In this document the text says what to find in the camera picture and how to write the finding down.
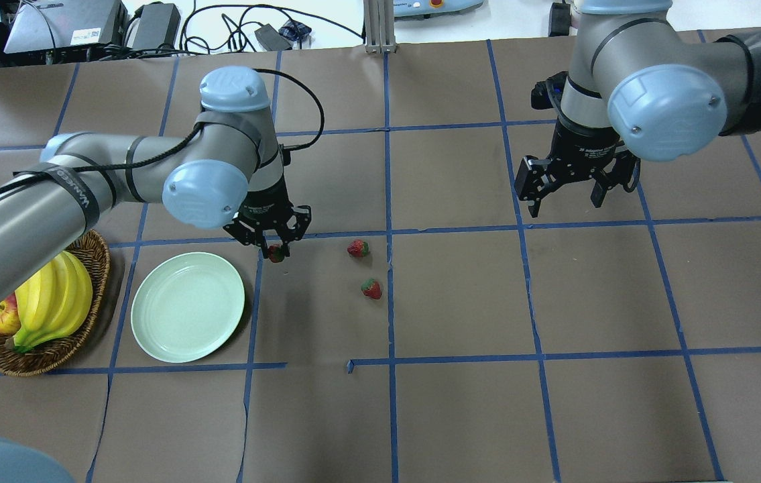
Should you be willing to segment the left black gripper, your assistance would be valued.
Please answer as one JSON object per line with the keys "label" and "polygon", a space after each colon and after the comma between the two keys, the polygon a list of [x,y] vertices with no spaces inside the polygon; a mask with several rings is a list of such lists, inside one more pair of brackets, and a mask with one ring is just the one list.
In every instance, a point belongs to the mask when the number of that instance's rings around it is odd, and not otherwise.
{"label": "left black gripper", "polygon": [[309,205],[292,206],[286,190],[284,167],[290,153],[282,144],[276,155],[264,162],[249,181],[249,190],[238,214],[222,229],[230,238],[244,246],[254,246],[264,259],[269,259],[269,244],[265,231],[280,236],[283,250],[300,241],[312,223]]}

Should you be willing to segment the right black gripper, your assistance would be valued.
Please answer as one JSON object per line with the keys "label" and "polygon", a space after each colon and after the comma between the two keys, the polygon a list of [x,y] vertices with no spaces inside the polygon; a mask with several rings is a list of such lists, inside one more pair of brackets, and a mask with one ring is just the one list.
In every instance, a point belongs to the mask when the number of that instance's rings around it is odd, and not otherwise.
{"label": "right black gripper", "polygon": [[514,192],[533,218],[538,217],[543,199],[564,184],[592,178],[591,202],[600,208],[610,190],[619,186],[633,193],[640,183],[641,159],[624,150],[613,128],[583,125],[562,107],[562,101],[572,101],[579,94],[568,77],[567,71],[553,74],[536,83],[531,92],[533,108],[552,108],[556,113],[548,156],[525,156],[514,180]]}

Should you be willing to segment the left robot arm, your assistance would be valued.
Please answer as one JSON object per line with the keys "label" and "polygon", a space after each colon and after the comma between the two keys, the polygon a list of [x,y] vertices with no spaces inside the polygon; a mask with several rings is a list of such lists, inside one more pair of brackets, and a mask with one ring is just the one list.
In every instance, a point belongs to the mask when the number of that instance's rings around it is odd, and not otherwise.
{"label": "left robot arm", "polygon": [[223,229],[270,251],[265,233],[302,239],[312,208],[295,205],[259,68],[227,65],[200,80],[200,113],[183,138],[81,131],[48,141],[39,162],[0,186],[0,300],[119,204],[163,204],[178,222]]}

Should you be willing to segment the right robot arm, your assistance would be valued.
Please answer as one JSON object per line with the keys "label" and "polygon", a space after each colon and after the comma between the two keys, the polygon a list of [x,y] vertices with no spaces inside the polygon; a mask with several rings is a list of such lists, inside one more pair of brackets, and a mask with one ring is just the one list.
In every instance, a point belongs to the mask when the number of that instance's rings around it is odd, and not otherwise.
{"label": "right robot arm", "polygon": [[548,156],[525,156],[514,192],[531,217],[565,184],[591,202],[636,189],[641,162],[670,162],[717,136],[761,131],[761,32],[683,41],[670,1],[581,1],[568,70],[536,83],[534,109],[556,113]]}

